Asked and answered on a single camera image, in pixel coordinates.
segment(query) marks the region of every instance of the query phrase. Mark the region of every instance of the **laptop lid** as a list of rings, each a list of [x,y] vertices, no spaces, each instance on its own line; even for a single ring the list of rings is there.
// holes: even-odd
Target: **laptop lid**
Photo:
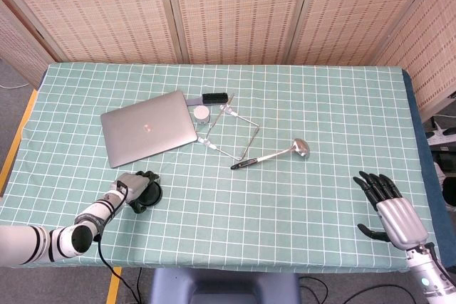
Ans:
[[[180,90],[101,115],[109,165],[118,167],[194,142],[197,134]]]

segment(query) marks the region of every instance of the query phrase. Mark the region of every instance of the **silver ladle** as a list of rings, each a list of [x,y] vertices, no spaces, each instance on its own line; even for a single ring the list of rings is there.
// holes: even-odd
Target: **silver ladle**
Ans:
[[[309,152],[311,151],[311,149],[309,148],[309,144],[307,144],[307,142],[305,140],[299,139],[299,138],[295,138],[293,140],[293,144],[292,144],[292,146],[290,146],[290,148],[288,148],[286,150],[283,150],[283,151],[279,151],[279,152],[273,153],[273,154],[268,154],[267,156],[263,156],[263,157],[260,157],[260,158],[251,158],[251,159],[248,159],[248,160],[244,160],[243,162],[239,162],[239,163],[237,163],[235,165],[232,165],[231,166],[231,170],[235,170],[235,169],[239,169],[241,167],[247,167],[247,166],[252,165],[252,164],[263,162],[266,159],[274,158],[274,157],[277,157],[277,156],[279,156],[281,154],[284,154],[284,153],[287,153],[287,152],[290,152],[290,151],[295,151],[301,157],[306,157],[306,156],[309,155]]]

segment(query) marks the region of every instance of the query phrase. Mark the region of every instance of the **green checkered tablecloth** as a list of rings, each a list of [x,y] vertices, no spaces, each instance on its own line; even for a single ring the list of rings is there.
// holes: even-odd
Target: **green checkered tablecloth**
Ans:
[[[189,98],[235,93],[239,114],[261,125],[248,157],[300,137],[310,158],[286,154],[232,171],[232,159],[193,143],[111,169],[100,114],[176,89]],[[211,140],[240,154],[253,127],[229,115],[219,123]],[[196,128],[203,135],[207,125]],[[103,254],[115,265],[405,269],[402,251],[356,228],[381,228],[351,179],[361,169],[391,176],[435,241],[399,68],[58,63],[24,128],[0,224],[71,225],[123,172],[152,170],[161,176],[161,202],[139,215],[125,208],[103,235]],[[94,244],[62,263],[100,259]]]

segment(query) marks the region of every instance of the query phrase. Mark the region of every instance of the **silver robotic hand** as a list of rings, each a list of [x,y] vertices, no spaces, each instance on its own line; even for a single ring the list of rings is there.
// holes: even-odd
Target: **silver robotic hand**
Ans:
[[[362,171],[359,174],[363,179],[353,180],[364,191],[385,228],[384,232],[377,232],[358,224],[361,232],[371,239],[391,242],[406,252],[408,267],[430,304],[456,303],[455,282],[438,261],[434,244],[426,243],[428,232],[410,202],[385,175]]]
[[[158,176],[151,171],[124,173],[108,192],[77,215],[74,225],[47,231],[40,226],[0,226],[0,266],[48,263],[85,253],[105,226],[129,204],[135,213],[159,202]]]

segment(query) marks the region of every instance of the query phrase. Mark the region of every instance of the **white cable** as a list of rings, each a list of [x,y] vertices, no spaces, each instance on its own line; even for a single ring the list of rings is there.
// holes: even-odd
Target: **white cable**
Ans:
[[[26,83],[25,85],[17,85],[16,87],[5,87],[4,85],[0,85],[0,88],[3,88],[3,89],[17,89],[17,88],[26,87],[29,84],[30,83]]]
[[[443,114],[434,114],[434,117],[451,117],[453,119],[456,119],[456,116],[454,115],[443,115]]]

